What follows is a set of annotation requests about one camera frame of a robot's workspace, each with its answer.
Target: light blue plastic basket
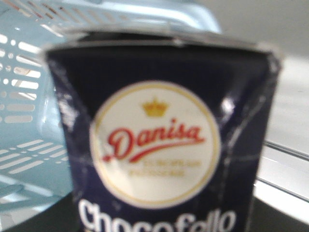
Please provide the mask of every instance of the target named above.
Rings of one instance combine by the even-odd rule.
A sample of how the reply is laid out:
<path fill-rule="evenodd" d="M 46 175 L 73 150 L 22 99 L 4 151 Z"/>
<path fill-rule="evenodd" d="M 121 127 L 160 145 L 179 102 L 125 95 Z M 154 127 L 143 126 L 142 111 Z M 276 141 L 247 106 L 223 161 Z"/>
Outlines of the light blue plastic basket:
<path fill-rule="evenodd" d="M 0 214 L 54 203 L 72 189 L 40 48 L 64 42 L 59 29 L 149 19 L 219 32 L 210 12 L 192 1 L 0 0 Z"/>

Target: crown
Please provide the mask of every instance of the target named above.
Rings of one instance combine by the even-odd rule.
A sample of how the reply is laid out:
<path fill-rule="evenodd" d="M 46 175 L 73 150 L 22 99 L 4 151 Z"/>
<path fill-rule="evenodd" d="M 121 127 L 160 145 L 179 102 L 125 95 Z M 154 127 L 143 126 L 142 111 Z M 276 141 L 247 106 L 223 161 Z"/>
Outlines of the crown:
<path fill-rule="evenodd" d="M 158 102 L 156 97 L 154 97 L 152 102 L 145 102 L 142 106 L 146 115 L 149 117 L 162 117 L 169 107 L 169 105 L 163 101 Z"/>

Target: danisa logo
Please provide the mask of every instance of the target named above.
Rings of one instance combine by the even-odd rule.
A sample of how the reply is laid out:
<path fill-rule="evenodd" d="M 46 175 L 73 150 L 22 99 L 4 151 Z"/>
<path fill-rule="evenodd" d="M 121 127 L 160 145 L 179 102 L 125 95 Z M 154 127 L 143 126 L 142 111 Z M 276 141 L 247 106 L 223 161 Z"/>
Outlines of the danisa logo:
<path fill-rule="evenodd" d="M 112 95 L 90 129 L 91 154 L 104 186 L 136 207 L 166 208 L 205 188 L 220 156 L 211 111 L 168 82 L 142 82 Z"/>

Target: black surface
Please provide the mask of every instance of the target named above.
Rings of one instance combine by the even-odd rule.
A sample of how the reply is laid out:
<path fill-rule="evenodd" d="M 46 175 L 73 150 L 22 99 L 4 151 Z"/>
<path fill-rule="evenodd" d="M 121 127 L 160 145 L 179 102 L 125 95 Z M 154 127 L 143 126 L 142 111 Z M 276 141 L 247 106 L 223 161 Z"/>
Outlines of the black surface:
<path fill-rule="evenodd" d="M 77 209 L 70 193 L 44 212 L 5 232 L 76 232 L 78 227 Z"/>
<path fill-rule="evenodd" d="M 78 227 L 77 210 L 69 194 L 46 211 L 5 232 L 77 232 Z M 309 232 L 309 225 L 254 199 L 249 232 Z"/>

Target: chocofello packaging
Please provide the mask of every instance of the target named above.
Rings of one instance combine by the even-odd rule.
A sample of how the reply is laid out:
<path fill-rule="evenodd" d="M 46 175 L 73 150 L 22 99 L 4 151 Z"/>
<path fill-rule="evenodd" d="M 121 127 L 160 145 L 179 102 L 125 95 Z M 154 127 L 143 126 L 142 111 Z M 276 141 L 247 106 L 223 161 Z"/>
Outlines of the chocofello packaging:
<path fill-rule="evenodd" d="M 82 231 L 245 231 L 277 55 L 202 32 L 83 33 L 45 53 Z"/>

